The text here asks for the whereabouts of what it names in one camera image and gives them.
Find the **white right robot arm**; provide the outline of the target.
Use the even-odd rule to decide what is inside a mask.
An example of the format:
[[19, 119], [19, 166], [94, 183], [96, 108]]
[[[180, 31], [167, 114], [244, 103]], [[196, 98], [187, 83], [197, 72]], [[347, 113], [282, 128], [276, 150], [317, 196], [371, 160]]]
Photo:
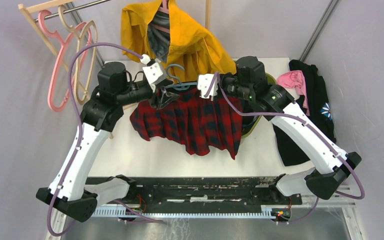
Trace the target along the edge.
[[231, 108], [242, 117], [263, 116], [283, 131], [309, 158], [313, 168], [284, 174], [269, 189], [269, 199], [282, 204], [293, 194], [312, 193], [328, 200], [333, 194], [362, 200], [366, 193], [355, 173], [362, 161], [357, 152], [346, 152], [330, 140], [303, 112], [282, 86], [269, 84], [264, 64], [255, 56], [235, 61], [235, 73], [214, 73], [206, 95], [222, 94], [248, 102], [250, 112]]

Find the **beige wooden hanger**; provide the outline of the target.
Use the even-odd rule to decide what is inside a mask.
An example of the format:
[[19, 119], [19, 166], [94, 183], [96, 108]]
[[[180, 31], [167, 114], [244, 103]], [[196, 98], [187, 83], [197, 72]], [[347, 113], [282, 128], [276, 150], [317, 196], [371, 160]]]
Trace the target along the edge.
[[[98, 31], [96, 24], [93, 20], [84, 22], [74, 26], [68, 23], [65, 18], [64, 11], [68, 8], [65, 5], [59, 5], [57, 8], [58, 16], [64, 28], [68, 31], [69, 36], [77, 41], [76, 50], [89, 46], [98, 40]], [[91, 61], [88, 68], [88, 75], [85, 84], [81, 83], [80, 76], [82, 68], [87, 60], [88, 54], [91, 52]], [[83, 52], [75, 62], [75, 69], [73, 74], [73, 93], [77, 104], [83, 105], [90, 99], [89, 86], [92, 79], [92, 73], [95, 67], [97, 50], [94, 48], [88, 49]]]

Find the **grey blue plastic hanger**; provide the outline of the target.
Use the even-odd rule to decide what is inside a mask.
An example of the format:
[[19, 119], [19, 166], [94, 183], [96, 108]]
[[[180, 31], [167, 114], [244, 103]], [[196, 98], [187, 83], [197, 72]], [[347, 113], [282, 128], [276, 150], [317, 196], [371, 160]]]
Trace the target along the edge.
[[167, 73], [167, 76], [170, 77], [172, 80], [175, 80], [175, 82], [171, 85], [166, 86], [166, 89], [174, 89], [176, 91], [187, 91], [189, 90], [190, 87], [196, 87], [197, 82], [192, 81], [192, 82], [182, 82], [179, 77], [172, 75], [169, 73], [169, 70], [173, 67], [180, 68], [182, 71], [185, 71], [185, 68], [179, 64], [173, 63], [169, 64], [166, 68], [165, 71]]

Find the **olive green plastic basket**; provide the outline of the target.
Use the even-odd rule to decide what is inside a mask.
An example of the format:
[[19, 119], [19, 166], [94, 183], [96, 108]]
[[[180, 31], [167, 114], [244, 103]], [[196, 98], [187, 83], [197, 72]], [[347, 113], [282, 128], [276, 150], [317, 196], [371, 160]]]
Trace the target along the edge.
[[[265, 74], [267, 83], [269, 85], [274, 85], [277, 83], [276, 79], [270, 75], [269, 73]], [[259, 116], [243, 116], [242, 117], [242, 131], [241, 131], [241, 138], [245, 139], [247, 138], [252, 131], [255, 129], [256, 125], [259, 123], [261, 119], [261, 115]]]

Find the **black skirt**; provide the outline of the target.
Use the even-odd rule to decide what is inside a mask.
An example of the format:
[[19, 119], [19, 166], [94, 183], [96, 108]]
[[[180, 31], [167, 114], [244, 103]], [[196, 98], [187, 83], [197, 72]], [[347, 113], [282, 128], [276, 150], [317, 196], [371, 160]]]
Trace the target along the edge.
[[255, 125], [258, 123], [260, 118], [261, 116], [243, 116], [241, 134], [244, 136], [251, 132], [255, 128]]

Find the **red plaid skirt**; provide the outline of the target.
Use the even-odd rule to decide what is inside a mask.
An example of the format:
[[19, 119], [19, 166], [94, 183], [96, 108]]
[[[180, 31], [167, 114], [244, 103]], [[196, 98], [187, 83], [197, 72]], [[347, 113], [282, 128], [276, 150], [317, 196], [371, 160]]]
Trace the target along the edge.
[[243, 117], [233, 108], [243, 109], [243, 101], [223, 97], [214, 101], [200, 98], [193, 88], [180, 93], [180, 97], [163, 109], [140, 102], [130, 115], [132, 127], [139, 136], [150, 141], [161, 137], [185, 147], [190, 155], [205, 156], [210, 147], [228, 151], [234, 160], [238, 154]]

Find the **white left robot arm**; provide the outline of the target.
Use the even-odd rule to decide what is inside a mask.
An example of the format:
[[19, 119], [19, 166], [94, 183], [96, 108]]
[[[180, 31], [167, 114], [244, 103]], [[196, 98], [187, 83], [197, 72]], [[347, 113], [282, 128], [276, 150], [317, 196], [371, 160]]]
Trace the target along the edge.
[[48, 187], [36, 193], [36, 198], [48, 205], [49, 215], [57, 210], [83, 223], [104, 204], [136, 200], [138, 191], [125, 176], [109, 177], [98, 184], [87, 184], [87, 179], [101, 147], [124, 115], [124, 107], [155, 100], [158, 90], [170, 84], [158, 59], [144, 64], [142, 72], [142, 80], [129, 81], [126, 66], [112, 61], [97, 73], [98, 84], [78, 111], [77, 135], [60, 171]]

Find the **pink plastic hanger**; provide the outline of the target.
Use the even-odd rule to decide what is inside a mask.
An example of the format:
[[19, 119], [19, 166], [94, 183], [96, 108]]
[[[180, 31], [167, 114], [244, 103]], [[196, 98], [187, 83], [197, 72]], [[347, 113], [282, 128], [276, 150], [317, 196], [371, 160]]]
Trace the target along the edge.
[[[67, 63], [64, 60], [64, 57], [69, 49], [70, 44], [72, 41], [75, 39], [72, 36], [69, 36], [69, 32], [66, 38], [63, 38], [61, 34], [57, 31], [50, 31], [46, 25], [46, 20], [44, 19], [45, 16], [50, 15], [51, 12], [47, 9], [41, 10], [38, 13], [38, 25], [40, 30], [45, 34], [46, 37], [49, 37], [51, 39], [56, 39], [58, 43], [60, 44], [60, 48], [58, 51], [58, 54], [56, 55], [56, 61], [53, 67], [51, 79], [50, 79], [50, 85], [49, 85], [49, 90], [48, 90], [48, 95], [47, 95], [47, 104], [48, 107], [54, 111], [54, 112], [61, 112], [64, 110], [66, 104], [68, 103], [70, 99], [70, 94], [69, 91], [66, 92], [65, 96], [61, 101], [56, 101], [55, 100], [55, 93], [57, 90], [57, 82], [58, 78], [61, 72], [61, 69], [67, 66]], [[71, 87], [73, 90], [73, 85], [74, 85], [74, 69], [73, 73], [71, 74]]]

